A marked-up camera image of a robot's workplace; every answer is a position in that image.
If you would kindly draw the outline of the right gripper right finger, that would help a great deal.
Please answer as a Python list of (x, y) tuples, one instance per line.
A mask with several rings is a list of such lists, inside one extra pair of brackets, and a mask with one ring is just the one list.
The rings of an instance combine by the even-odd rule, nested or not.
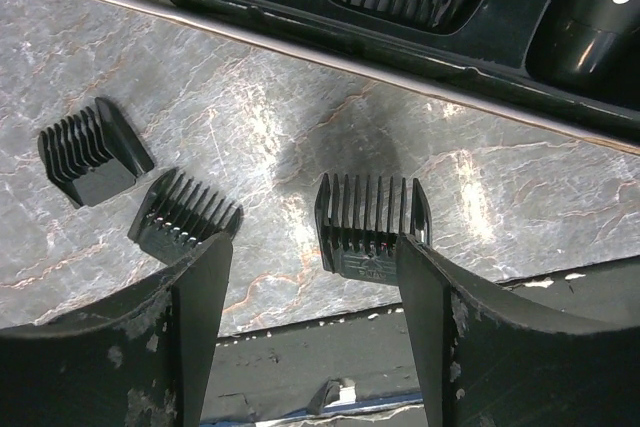
[(502, 286), (415, 238), (397, 276), (431, 426), (635, 426), (639, 261)]

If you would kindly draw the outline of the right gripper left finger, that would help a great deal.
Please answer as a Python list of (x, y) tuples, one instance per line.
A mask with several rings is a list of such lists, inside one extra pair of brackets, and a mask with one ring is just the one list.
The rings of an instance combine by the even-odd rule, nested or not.
[(216, 234), (97, 302), (2, 329), (2, 425), (199, 425), (232, 254)]

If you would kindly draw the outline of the black comb attachment with brush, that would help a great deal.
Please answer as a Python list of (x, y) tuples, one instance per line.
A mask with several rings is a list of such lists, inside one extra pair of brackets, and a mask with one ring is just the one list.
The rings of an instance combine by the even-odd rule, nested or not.
[(37, 145), (48, 180), (76, 209), (119, 195), (155, 167), (123, 113), (103, 97), (41, 130)]

